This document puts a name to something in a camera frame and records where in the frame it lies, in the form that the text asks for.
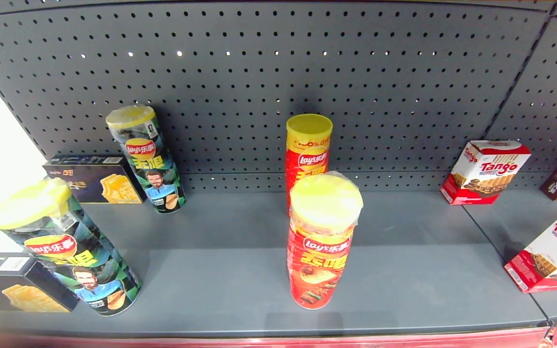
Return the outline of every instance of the cylindrical container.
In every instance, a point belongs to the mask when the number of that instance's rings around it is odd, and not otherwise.
[[[322,115],[305,113],[287,120],[285,188],[288,210],[290,191],[296,181],[328,171],[331,132],[332,121]]]
[[[358,187],[338,172],[307,176],[292,188],[287,269],[300,306],[316,310],[330,301],[362,207]]]
[[[86,215],[66,181],[42,180],[0,204],[0,230],[100,315],[137,299],[141,280]]]
[[[179,210],[186,202],[184,189],[153,108],[124,106],[113,110],[106,123],[154,209],[162,214]]]

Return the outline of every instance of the lay's logo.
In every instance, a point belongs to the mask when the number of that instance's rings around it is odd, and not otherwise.
[[[126,141],[126,151],[136,159],[148,160],[156,155],[156,144],[150,139],[136,137]]]
[[[328,157],[328,152],[323,152],[323,154],[320,155],[302,154],[298,159],[298,164],[300,164],[300,167],[302,167],[303,165],[318,165],[319,163],[325,161],[327,157]]]

